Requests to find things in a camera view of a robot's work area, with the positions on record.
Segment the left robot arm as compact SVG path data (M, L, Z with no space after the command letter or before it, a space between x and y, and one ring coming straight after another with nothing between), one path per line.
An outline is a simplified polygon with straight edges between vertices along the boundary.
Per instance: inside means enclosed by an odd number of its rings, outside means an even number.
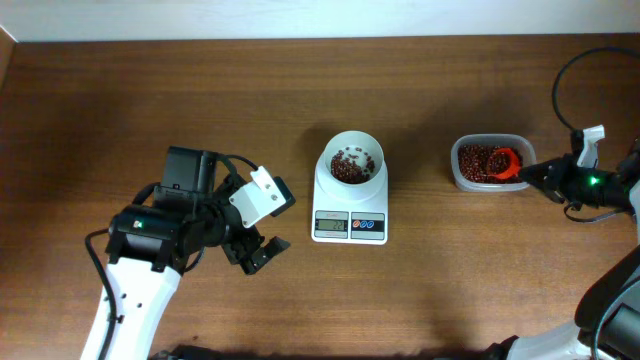
M243 179L234 156L172 146L160 181L139 191L103 229L107 262L85 247L102 283L84 346L85 359L144 359L183 275L206 249L219 247L232 265L257 273L289 242L262 236L256 225L295 198L285 182L254 166Z

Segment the orange measuring scoop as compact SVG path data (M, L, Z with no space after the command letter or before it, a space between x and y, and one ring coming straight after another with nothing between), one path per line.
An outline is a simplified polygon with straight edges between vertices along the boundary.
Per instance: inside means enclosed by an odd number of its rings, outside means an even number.
M512 148L498 148L491 153L486 163L489 177L507 180L516 176L522 168L518 154Z

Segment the clear plastic bean container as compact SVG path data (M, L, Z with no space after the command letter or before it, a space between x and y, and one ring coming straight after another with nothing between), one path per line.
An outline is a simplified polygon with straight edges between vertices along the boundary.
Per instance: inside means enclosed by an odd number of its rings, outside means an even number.
M461 172L458 150L465 145L493 145L516 149L522 156L524 166L537 163L533 145L524 137L514 134L471 134L459 138L451 148L451 167L456 186L466 192L516 192L528 187L526 182L513 184L486 184L472 182Z

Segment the red beans pile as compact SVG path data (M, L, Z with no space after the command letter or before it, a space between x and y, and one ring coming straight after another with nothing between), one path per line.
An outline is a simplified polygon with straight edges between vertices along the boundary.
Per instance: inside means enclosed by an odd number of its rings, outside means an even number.
M510 148L490 145L465 145L458 150L462 175L472 182L486 184L513 184L521 182L516 175L507 180L499 180L489 177L486 172L486 163L493 151L498 148ZM522 162L522 156L513 149Z

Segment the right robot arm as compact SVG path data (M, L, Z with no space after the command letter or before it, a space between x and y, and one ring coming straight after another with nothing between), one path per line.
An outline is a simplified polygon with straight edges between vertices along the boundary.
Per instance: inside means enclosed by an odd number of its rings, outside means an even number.
M613 172L597 169L595 145L523 168L519 176L562 205L580 225L582 207L602 208L603 217L639 215L639 146ZM636 359L639 356L639 249L617 249L618 230L568 234L539 231L541 245L516 251L511 280L530 280L539 300L583 286L572 318L539 334L513 336L491 345L486 359Z

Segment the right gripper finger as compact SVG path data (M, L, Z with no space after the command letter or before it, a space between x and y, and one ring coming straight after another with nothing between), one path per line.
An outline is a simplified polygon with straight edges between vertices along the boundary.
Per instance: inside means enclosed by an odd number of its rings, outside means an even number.
M519 170L519 175L548 175L558 167L562 167L563 163L563 158L554 158L542 163L522 167Z
M518 177L523 181L533 186L541 192L546 192L548 187L546 185L546 179L548 175L519 175Z

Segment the white round bowl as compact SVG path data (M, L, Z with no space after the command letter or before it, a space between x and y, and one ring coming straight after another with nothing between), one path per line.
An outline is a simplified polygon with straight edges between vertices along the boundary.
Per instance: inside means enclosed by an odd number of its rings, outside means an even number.
M357 146L357 147L362 147L364 149L366 149L368 152L370 152L373 155L374 161L376 163L376 170L374 172L373 177L363 183L363 184L357 184L357 185L364 185L367 183L372 182L374 179L379 178L382 174L384 169L386 168L386 163L385 163L385 158L384 158L384 152L382 150L381 145L378 143L378 141L372 137L371 135L362 132L362 131L345 131L345 132L341 132L339 134L337 134L336 136L334 136L325 146L325 149L321 155L321 159L320 159L320 164L321 164L321 168L324 170L327 170L329 173L329 177L332 180L337 180L335 179L331 173L330 173L330 161L331 161L331 157L339 150L342 149L344 147L347 146Z

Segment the red beans in bowl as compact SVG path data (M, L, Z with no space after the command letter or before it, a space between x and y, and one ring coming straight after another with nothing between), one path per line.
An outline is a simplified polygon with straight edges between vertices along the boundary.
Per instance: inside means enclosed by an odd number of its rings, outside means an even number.
M363 184L369 181L376 170L373 155L366 149L347 146L339 149L330 161L330 173L338 181L346 184Z

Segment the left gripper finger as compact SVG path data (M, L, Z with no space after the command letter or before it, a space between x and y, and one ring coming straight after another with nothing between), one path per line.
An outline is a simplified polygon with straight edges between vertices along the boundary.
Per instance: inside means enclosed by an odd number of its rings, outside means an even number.
M232 229L229 231L221 248L231 265L238 265L256 252L265 237L255 227Z
M259 247L242 261L244 274L256 274L273 258L287 250L290 246L291 244L288 241L280 237L273 237L265 246Z

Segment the white digital kitchen scale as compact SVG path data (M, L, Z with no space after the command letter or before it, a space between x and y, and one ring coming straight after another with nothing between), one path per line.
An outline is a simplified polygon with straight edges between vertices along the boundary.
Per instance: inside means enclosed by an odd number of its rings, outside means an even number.
M346 184L316 164L311 238L319 243L384 245L389 240L389 179L385 162L365 183Z

